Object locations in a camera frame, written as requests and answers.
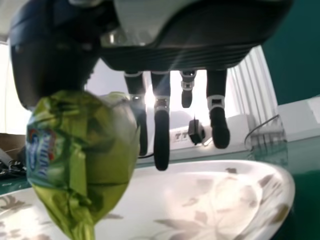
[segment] power strip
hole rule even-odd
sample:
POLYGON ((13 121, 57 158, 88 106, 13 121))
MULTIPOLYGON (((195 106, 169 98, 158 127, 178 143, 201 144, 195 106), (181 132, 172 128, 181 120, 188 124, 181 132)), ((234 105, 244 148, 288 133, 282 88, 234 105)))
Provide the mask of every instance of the power strip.
MULTIPOLYGON (((246 151, 245 137, 249 133, 248 116, 236 115, 229 117, 227 124, 231 133, 230 144, 226 149, 217 149, 212 142, 212 129, 210 125, 204 125, 204 145, 194 145, 188 136, 189 126, 170 130, 170 160, 193 159, 246 151)), ((152 153, 154 138, 149 143, 148 153, 152 153)), ((140 159, 139 163, 153 162, 153 158, 140 159)))

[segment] candy wrapper logo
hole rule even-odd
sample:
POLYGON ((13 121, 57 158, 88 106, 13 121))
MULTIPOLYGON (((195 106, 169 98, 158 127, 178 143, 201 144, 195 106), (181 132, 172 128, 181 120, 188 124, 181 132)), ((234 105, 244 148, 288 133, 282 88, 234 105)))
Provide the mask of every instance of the candy wrapper logo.
POLYGON ((47 176, 50 161, 54 159, 56 136, 51 130, 29 131, 28 163, 31 171, 37 169, 41 177, 47 176))

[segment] white plate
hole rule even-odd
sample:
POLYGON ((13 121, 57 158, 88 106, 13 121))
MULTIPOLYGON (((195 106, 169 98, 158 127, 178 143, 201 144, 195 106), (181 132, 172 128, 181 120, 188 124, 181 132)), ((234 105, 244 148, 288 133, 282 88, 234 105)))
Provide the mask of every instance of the white plate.
MULTIPOLYGON (((285 220, 295 184, 284 169, 240 160, 136 169, 97 240, 268 240, 285 220)), ((0 240, 66 240, 32 189, 0 196, 0 240)))

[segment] black cable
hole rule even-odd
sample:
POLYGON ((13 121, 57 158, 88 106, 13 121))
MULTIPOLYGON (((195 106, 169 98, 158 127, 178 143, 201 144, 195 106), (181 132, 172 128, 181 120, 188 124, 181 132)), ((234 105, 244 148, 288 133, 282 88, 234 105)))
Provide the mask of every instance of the black cable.
POLYGON ((279 116, 280 116, 280 115, 277 114, 277 115, 271 117, 270 119, 268 119, 267 121, 261 123, 260 125, 258 125, 257 127, 255 127, 253 130, 251 130, 251 131, 245 136, 245 138, 244 138, 244 146, 246 147, 247 140, 248 140, 248 138, 250 137, 250 135, 251 135, 254 131, 258 130, 259 128, 261 128, 262 126, 264 126, 264 125, 266 125, 267 123, 271 122, 272 120, 278 118, 279 116))
POLYGON ((148 158, 153 157, 154 155, 155 155, 154 153, 150 153, 150 154, 145 155, 145 156, 139 156, 138 159, 148 159, 148 158))

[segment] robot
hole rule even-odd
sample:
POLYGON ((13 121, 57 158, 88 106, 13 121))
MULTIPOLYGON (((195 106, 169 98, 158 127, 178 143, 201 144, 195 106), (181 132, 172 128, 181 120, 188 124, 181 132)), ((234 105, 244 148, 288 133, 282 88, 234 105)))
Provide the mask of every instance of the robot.
POLYGON ((192 103, 197 70, 206 70, 206 98, 214 145, 225 149, 227 70, 270 38, 293 0, 30 0, 9 33, 15 86, 32 110, 59 90, 83 90, 99 58, 123 71, 141 129, 140 155, 148 149, 143 72, 151 72, 154 162, 170 158, 170 71, 182 76, 181 104, 192 103))

